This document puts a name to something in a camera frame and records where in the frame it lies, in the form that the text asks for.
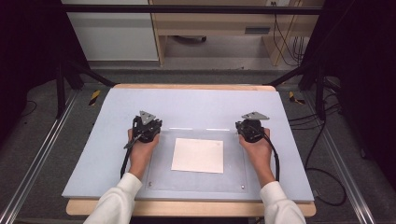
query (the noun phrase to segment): gray carpet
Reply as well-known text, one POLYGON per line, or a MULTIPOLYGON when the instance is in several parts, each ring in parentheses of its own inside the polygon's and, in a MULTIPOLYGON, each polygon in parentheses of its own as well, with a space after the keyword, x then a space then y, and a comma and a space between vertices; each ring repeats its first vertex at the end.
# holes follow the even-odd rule
MULTIPOLYGON (((130 83, 244 83, 261 84, 282 75, 282 72, 263 76, 262 73, 210 71, 192 73, 179 71, 178 74, 164 74, 142 71, 103 71, 105 77, 116 82, 130 83)), ((58 139, 49 154, 42 171, 37 178, 30 194, 19 212, 18 218, 45 218, 83 220, 85 217, 70 217, 65 212, 67 200, 61 194, 79 155, 89 137, 92 125, 106 97, 107 87, 89 83, 79 92, 77 101, 64 125, 58 139), (94 106, 89 106, 92 93, 101 90, 94 106)), ((312 114, 308 105, 290 102, 289 92, 281 91, 281 98, 289 119, 312 114)), ((8 140, 0 151, 0 208, 4 209, 16 187, 21 182, 37 150, 44 140, 56 115, 56 91, 54 82, 37 87, 29 93, 29 100, 37 103, 37 109, 30 115, 21 118, 8 140)), ((336 104, 336 98, 330 97, 327 105, 336 104)), ((313 127, 315 122, 301 127, 313 127)), ((337 147, 342 151, 348 168, 355 178, 364 199, 369 205, 377 223, 396 223, 396 194, 382 176, 374 161, 363 160, 359 146, 349 130, 343 116, 332 113, 328 116, 327 127, 337 147)), ((311 148, 319 128, 312 130, 293 130, 297 147, 304 161, 311 148)), ((320 140, 309 162, 309 166, 326 170, 337 176, 332 161, 323 142, 320 140)), ((342 199, 340 187, 331 178, 317 172, 309 172, 311 188, 317 189, 324 200, 338 202, 342 199)), ((308 223, 360 223, 348 200, 346 203, 333 207, 316 200, 317 214, 308 218, 308 223)))

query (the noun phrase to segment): black curtain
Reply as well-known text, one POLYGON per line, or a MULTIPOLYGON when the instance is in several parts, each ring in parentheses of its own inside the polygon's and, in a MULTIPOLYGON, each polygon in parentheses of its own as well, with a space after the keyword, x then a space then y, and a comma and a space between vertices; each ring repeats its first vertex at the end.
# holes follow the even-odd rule
MULTIPOLYGON (((66 13, 39 10, 60 0, 0 1, 0 144, 26 105, 27 92, 55 79, 60 61, 89 68, 66 13)), ((78 71, 64 67, 64 76, 80 88, 78 71)))
MULTIPOLYGON (((325 7, 347 8, 351 0, 326 1, 325 7)), ((339 100, 362 152, 376 160, 396 189, 396 1, 356 0, 322 46, 341 14, 322 15, 312 34, 304 63, 320 57, 325 77, 338 77, 339 100)), ((316 81, 318 70, 307 70, 305 88, 316 81)))

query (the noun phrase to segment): white paper sheet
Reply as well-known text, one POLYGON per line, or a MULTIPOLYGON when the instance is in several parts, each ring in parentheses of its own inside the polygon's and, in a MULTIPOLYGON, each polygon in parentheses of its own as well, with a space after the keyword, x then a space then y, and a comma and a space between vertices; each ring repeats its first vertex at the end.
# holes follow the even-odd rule
POLYGON ((222 174, 223 142, 177 138, 172 170, 222 174))

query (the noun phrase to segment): white cabinet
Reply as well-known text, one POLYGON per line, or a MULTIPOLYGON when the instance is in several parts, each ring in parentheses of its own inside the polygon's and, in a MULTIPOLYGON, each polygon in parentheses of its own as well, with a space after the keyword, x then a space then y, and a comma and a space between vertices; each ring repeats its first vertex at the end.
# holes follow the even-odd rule
MULTIPOLYGON (((147 5, 147 0, 62 0, 64 4, 147 5)), ((148 13, 67 13, 88 61, 158 61, 148 13)))

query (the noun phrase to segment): black cable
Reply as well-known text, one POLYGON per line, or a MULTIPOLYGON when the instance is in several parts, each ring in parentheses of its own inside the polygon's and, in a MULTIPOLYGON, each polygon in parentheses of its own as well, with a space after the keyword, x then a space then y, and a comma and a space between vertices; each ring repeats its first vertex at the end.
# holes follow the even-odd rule
POLYGON ((129 143, 127 144, 128 147, 127 147, 127 151, 125 153, 124 161, 122 163, 122 167, 121 167, 121 171, 120 171, 120 178, 122 178, 122 176, 125 174, 126 164, 128 163, 128 158, 131 155, 132 147, 134 146, 134 143, 136 143, 137 139, 139 139, 140 136, 141 136, 141 134, 139 134, 136 138, 129 141, 129 143))
POLYGON ((304 48, 304 38, 301 36, 300 37, 300 48, 299 48, 299 65, 303 62, 303 48, 304 48))
POLYGON ((326 101, 329 97, 332 97, 332 96, 337 96, 337 93, 331 93, 331 94, 327 95, 323 100, 326 101))
POLYGON ((316 119, 317 119, 317 118, 314 117, 314 118, 312 118, 311 120, 306 121, 306 122, 303 122, 303 123, 291 124, 290 127, 292 127, 292 126, 300 126, 300 125, 303 125, 303 124, 307 124, 307 123, 310 123, 310 122, 312 122, 312 121, 315 121, 316 119))
MULTIPOLYGON (((280 50, 280 48, 279 48, 279 46, 277 45, 277 43, 276 43, 276 39, 275 39, 275 31, 276 31, 276 27, 277 27, 277 19, 276 19, 276 14, 274 14, 274 16, 275 16, 275 22, 274 22, 274 31, 273 31, 273 39, 274 39, 274 44, 275 44, 275 46, 276 46, 276 48, 277 48, 277 50, 279 51, 279 54, 280 54, 280 56, 282 57, 282 59, 283 59, 283 62, 285 62, 285 64, 287 64, 287 65, 289 65, 289 66, 297 66, 297 64, 290 64, 290 63, 288 63, 288 62, 286 62, 286 60, 285 60, 285 57, 283 56, 283 53, 282 53, 282 51, 280 50)), ((288 48, 288 51, 289 51, 289 53, 290 53, 290 50, 289 50, 289 47, 288 47, 288 45, 287 45, 287 43, 286 43, 286 40, 285 39, 283 39, 284 40, 284 42, 285 42, 285 44, 286 44, 286 47, 288 48)))
POLYGON ((330 206, 341 206, 341 205, 343 205, 346 202, 346 200, 347 200, 347 190, 346 190, 346 188, 344 188, 343 183, 341 183, 341 181, 337 177, 335 177, 334 175, 330 174, 327 171, 324 171, 324 170, 321 170, 321 169, 318 169, 318 168, 313 168, 313 167, 307 168, 307 169, 305 169, 305 171, 317 171, 317 172, 321 172, 321 173, 323 173, 325 175, 328 175, 333 180, 335 180, 341 186, 341 189, 343 190, 343 199, 339 203, 327 202, 327 201, 323 200, 322 198, 320 198, 319 196, 317 197, 318 200, 320 200, 321 202, 326 203, 327 205, 330 205, 330 206))
POLYGON ((311 130, 311 129, 316 129, 317 127, 320 127, 321 124, 318 124, 317 126, 310 127, 310 128, 292 128, 292 130, 311 130))
POLYGON ((319 138, 320 138, 320 136, 321 136, 321 134, 322 134, 322 132, 324 130, 324 127, 326 125, 326 119, 323 121, 323 123, 321 125, 322 125, 322 127, 321 127, 321 129, 320 129, 320 131, 318 133, 318 136, 315 139, 314 144, 312 145, 311 149, 309 150, 308 156, 306 157, 306 160, 305 160, 305 163, 304 163, 304 169, 305 169, 305 171, 317 171, 317 172, 321 172, 321 173, 323 173, 325 175, 328 175, 329 177, 334 179, 341 186, 344 194, 343 194, 343 199, 339 203, 330 203, 330 202, 327 202, 327 201, 323 200, 319 196, 317 196, 318 200, 320 200, 323 203, 326 203, 327 205, 340 206, 340 205, 344 204, 345 201, 347 200, 347 191, 346 191, 344 185, 341 183, 341 181, 337 177, 335 177, 334 175, 330 174, 327 171, 321 170, 319 168, 314 168, 314 167, 309 167, 308 168, 309 159, 311 158, 312 152, 314 151, 314 148, 315 148, 315 146, 316 146, 316 144, 317 144, 317 142, 318 142, 318 140, 319 140, 319 138))
POLYGON ((331 115, 331 114, 333 114, 333 113, 335 113, 335 112, 339 112, 340 110, 334 110, 334 111, 332 111, 332 112, 330 112, 328 115, 331 115))
POLYGON ((274 158, 275 158, 275 167, 276 167, 276 181, 279 181, 279 172, 280 172, 280 164, 279 164, 279 157, 277 156, 277 152, 275 150, 274 145, 272 144, 270 137, 264 133, 263 138, 270 144, 271 148, 274 151, 274 158))
POLYGON ((294 37, 293 40, 293 55, 296 56, 296 49, 297 49, 297 36, 294 37))
MULTIPOLYGON (((328 110, 330 110, 330 109, 336 108, 337 106, 340 106, 340 104, 331 105, 331 106, 329 106, 327 109, 325 109, 325 111, 328 111, 328 110)), ((302 120, 302 119, 309 119, 309 118, 312 118, 312 117, 315 117, 315 118, 316 118, 317 115, 318 115, 318 114, 312 114, 312 115, 300 117, 300 118, 297 118, 297 119, 288 119, 288 122, 293 122, 293 121, 302 120)))
POLYGON ((26 101, 26 102, 27 102, 27 103, 33 103, 35 106, 33 107, 33 109, 32 109, 31 111, 29 111, 29 113, 24 114, 24 115, 21 115, 21 118, 26 117, 26 116, 32 114, 32 113, 35 111, 35 109, 37 108, 37 103, 36 103, 36 102, 34 102, 34 101, 26 101))

